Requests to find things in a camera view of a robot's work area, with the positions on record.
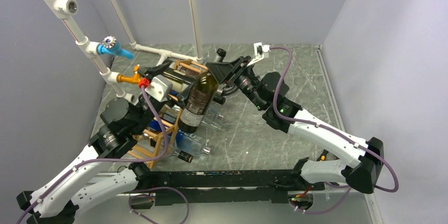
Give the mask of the dark wine bottle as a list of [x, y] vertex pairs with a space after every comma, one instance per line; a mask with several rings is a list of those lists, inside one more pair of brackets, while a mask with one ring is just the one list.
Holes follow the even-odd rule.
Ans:
[[184, 108], [188, 99], [189, 92], [195, 82], [196, 78], [186, 76], [185, 74], [174, 70], [172, 68], [166, 68], [165, 71], [161, 74], [166, 79], [168, 79], [172, 84], [173, 88], [172, 91], [175, 92], [173, 96], [177, 99], [173, 102]]
[[169, 67], [177, 70], [186, 76], [196, 78], [200, 73], [208, 71], [207, 67], [193, 60], [167, 60]]

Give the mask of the green wine bottle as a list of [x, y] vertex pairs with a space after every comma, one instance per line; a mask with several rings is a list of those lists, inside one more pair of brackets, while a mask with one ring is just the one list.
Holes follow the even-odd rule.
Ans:
[[178, 128], [181, 131], [194, 133], [198, 129], [218, 88], [218, 81], [208, 69], [199, 73], [178, 120]]

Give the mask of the dark wine bottle front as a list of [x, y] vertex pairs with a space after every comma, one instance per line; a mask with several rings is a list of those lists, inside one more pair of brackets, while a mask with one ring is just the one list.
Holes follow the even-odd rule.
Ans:
[[207, 67], [193, 60], [167, 60], [169, 67], [177, 70], [186, 76], [196, 78], [200, 73], [208, 71]]

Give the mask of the wooden wine rack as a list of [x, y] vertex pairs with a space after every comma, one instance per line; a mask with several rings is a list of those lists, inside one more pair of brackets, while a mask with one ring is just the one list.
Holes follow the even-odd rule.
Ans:
[[[181, 114], [181, 108], [177, 105], [165, 105], [160, 110], [160, 118], [162, 120], [162, 124], [165, 127], [166, 132], [170, 138], [170, 147], [176, 147], [175, 145], [175, 137], [178, 131], [178, 120]], [[136, 136], [135, 138], [138, 140], [138, 144], [132, 148], [128, 153], [129, 155], [137, 158], [144, 159], [156, 156], [161, 153], [164, 148], [164, 138], [163, 134], [156, 134], [154, 132], [150, 132], [149, 126], [144, 130], [144, 133], [140, 136]], [[151, 147], [150, 145], [150, 137], [153, 137], [156, 141], [155, 147]]]

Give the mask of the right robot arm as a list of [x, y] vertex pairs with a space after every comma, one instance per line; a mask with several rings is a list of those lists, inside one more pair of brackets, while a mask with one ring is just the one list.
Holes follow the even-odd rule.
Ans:
[[206, 67], [218, 83], [235, 85], [256, 107], [263, 111], [262, 118], [275, 130], [304, 137], [333, 153], [333, 161], [314, 161], [303, 158], [291, 171], [291, 183], [298, 190], [320, 182], [345, 183], [351, 188], [372, 194], [384, 161], [384, 144], [373, 137], [370, 140], [347, 134], [313, 116], [301, 105], [286, 98], [288, 85], [281, 84], [274, 100], [279, 72], [255, 75], [249, 57], [231, 62], [208, 62]]

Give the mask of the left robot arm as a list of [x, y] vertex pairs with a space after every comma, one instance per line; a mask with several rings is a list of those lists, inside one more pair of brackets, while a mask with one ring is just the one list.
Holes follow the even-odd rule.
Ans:
[[19, 221], [27, 223], [73, 223], [75, 218], [112, 197], [136, 189], [147, 191], [152, 185], [144, 160], [131, 159], [130, 167], [95, 184], [102, 170], [123, 162], [124, 155], [137, 144], [149, 124], [160, 120], [172, 83], [164, 76], [171, 62], [139, 68], [141, 94], [136, 103], [122, 97], [112, 99], [100, 117], [103, 126], [81, 153], [55, 178], [35, 191], [17, 196], [23, 210]]

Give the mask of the tall blue square bottle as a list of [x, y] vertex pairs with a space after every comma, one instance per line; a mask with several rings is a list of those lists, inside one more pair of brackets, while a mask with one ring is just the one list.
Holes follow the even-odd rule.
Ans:
[[224, 119], [224, 115], [213, 109], [208, 109], [206, 112], [206, 118], [211, 122], [220, 124]]

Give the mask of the clear liquor bottle black cap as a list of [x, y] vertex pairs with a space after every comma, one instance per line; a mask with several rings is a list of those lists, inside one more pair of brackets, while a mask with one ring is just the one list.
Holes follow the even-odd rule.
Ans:
[[188, 152], [185, 152], [178, 147], [169, 147], [167, 152], [163, 155], [162, 159], [167, 159], [170, 157], [178, 158], [186, 163], [191, 163], [193, 161], [194, 156]]

